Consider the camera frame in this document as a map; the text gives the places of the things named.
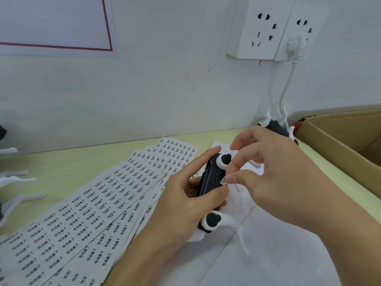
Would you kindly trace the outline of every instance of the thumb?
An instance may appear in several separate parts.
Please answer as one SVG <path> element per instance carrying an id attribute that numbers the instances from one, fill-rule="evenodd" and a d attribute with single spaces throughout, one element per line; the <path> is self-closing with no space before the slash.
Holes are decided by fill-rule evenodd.
<path id="1" fill-rule="evenodd" d="M 238 170 L 226 176 L 228 184 L 240 184 L 247 188 L 253 197 L 254 191 L 258 186 L 261 176 L 251 170 Z"/>
<path id="2" fill-rule="evenodd" d="M 201 197 L 195 197 L 192 200 L 197 204 L 198 212 L 200 213 L 200 216 L 203 217 L 208 212 L 221 205 L 228 194 L 229 188 L 226 185 L 215 188 L 207 194 Z"/>

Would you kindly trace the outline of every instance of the paper poster on wall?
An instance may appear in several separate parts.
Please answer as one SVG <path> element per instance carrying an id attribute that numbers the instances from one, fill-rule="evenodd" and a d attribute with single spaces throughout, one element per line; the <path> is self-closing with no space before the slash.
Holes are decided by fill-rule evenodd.
<path id="1" fill-rule="evenodd" d="M 1 0 L 0 54 L 118 57 L 111 0 Z"/>

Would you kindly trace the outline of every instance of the right hand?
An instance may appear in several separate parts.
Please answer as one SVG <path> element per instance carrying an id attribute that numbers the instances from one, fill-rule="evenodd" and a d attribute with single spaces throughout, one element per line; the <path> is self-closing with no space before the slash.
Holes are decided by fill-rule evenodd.
<path id="1" fill-rule="evenodd" d="M 257 205 L 287 223 L 316 233 L 344 194 L 295 142 L 269 129 L 246 129 L 230 149 L 239 152 L 226 170 L 226 182 L 244 185 Z M 240 170 L 249 160 L 264 163 L 262 176 Z"/>

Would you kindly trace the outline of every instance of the forearm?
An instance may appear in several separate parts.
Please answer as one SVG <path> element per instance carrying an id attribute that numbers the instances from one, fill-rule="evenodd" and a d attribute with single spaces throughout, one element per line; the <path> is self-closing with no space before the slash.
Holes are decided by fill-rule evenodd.
<path id="1" fill-rule="evenodd" d="M 142 232 L 131 242 L 105 286 L 152 285 L 165 260 L 152 239 Z"/>
<path id="2" fill-rule="evenodd" d="M 381 282 L 381 225 L 340 189 L 332 189 L 332 207 L 317 232 L 343 286 Z"/>

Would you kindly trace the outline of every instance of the white wall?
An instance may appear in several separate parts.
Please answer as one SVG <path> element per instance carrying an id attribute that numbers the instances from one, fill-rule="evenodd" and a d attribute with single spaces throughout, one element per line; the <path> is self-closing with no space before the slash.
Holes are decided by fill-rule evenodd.
<path id="1" fill-rule="evenodd" d="M 292 119 L 381 104 L 381 0 L 298 1 L 331 10 L 286 96 Z M 118 60 L 0 56 L 0 124 L 9 131 L 1 148 L 29 153 L 244 127 L 276 104 L 289 63 L 225 54 L 234 0 L 112 5 Z"/>

